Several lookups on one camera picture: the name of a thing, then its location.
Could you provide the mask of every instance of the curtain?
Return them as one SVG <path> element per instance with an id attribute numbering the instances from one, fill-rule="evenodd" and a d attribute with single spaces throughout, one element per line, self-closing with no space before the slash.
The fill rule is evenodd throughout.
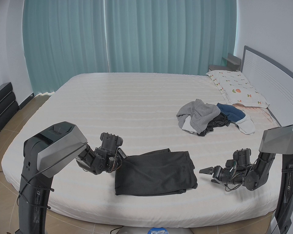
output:
<path id="1" fill-rule="evenodd" d="M 204 75 L 234 52 L 236 0 L 25 0 L 35 94 L 80 73 Z"/>
<path id="2" fill-rule="evenodd" d="M 111 72 L 204 75 L 234 52 L 236 0 L 106 0 Z"/>
<path id="3" fill-rule="evenodd" d="M 34 94 L 109 72 L 103 0 L 25 0 L 23 45 Z"/>

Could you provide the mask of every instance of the blue sticker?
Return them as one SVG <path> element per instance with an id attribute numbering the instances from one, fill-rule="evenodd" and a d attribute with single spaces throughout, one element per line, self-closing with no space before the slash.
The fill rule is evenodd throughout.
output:
<path id="1" fill-rule="evenodd" d="M 164 228 L 152 228 L 147 234 L 169 234 Z"/>

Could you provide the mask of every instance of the pillowcase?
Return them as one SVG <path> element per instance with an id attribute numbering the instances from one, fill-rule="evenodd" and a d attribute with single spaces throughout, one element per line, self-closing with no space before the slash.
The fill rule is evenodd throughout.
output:
<path id="1" fill-rule="evenodd" d="M 240 71 L 214 70 L 206 73 L 221 91 L 227 104 L 267 108 L 267 100 Z"/>

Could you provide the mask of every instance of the gray sweater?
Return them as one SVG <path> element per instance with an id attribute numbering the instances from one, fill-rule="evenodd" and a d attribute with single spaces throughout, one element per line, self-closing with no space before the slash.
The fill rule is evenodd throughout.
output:
<path id="1" fill-rule="evenodd" d="M 204 104 L 200 99 L 191 101 L 182 106 L 177 113 L 178 125 L 182 128 L 187 116 L 191 115 L 190 125 L 201 133 L 207 128 L 207 124 L 220 114 L 220 109 L 214 104 Z"/>

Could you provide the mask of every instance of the baseboard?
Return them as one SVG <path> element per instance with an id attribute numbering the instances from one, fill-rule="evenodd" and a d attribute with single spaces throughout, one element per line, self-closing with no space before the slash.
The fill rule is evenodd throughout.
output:
<path id="1" fill-rule="evenodd" d="M 24 108 L 24 106 L 26 105 L 26 104 L 28 104 L 29 103 L 29 101 L 31 100 L 31 99 L 33 99 L 34 98 L 34 93 L 32 93 L 30 96 L 28 96 L 20 105 L 19 105 L 19 109 L 21 110 L 22 108 Z"/>

